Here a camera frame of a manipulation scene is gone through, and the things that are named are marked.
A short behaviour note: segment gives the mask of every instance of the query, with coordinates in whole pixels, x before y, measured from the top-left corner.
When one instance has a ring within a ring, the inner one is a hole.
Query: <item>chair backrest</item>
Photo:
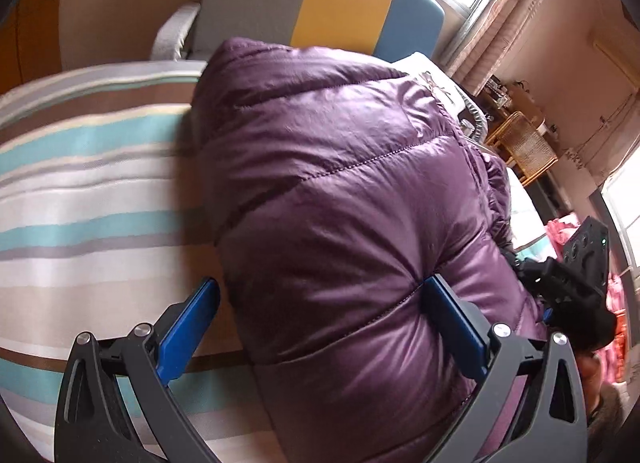
[[[497,139],[516,160],[527,180],[540,175],[558,160],[551,146],[519,110],[510,116]]]
[[[430,56],[444,20],[434,0],[202,0],[190,58],[227,38],[328,46],[396,61]]]

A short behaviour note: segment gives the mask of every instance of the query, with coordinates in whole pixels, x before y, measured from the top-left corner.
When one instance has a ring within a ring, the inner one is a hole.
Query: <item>orange panel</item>
[[[18,57],[24,82],[62,71],[59,5],[60,0],[20,0],[18,3]]]
[[[15,8],[0,26],[0,94],[22,83],[15,37]]]

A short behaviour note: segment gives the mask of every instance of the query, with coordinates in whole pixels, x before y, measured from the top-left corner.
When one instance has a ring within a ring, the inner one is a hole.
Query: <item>multicolored headboard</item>
[[[208,59],[229,37],[328,46],[393,62],[430,56],[444,12],[434,0],[202,0],[190,58]]]

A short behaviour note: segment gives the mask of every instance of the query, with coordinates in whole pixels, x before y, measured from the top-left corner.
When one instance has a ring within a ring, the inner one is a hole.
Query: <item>human hand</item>
[[[578,366],[582,393],[587,416],[596,410],[600,404],[600,387],[602,386],[602,363],[599,356],[594,353],[575,353],[575,362]]]

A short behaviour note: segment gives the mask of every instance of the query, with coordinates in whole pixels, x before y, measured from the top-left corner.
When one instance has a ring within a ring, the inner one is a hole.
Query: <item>white armrest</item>
[[[189,2],[180,6],[158,31],[150,59],[180,60],[184,58],[181,55],[184,40],[187,38],[199,11],[200,4],[197,2]]]

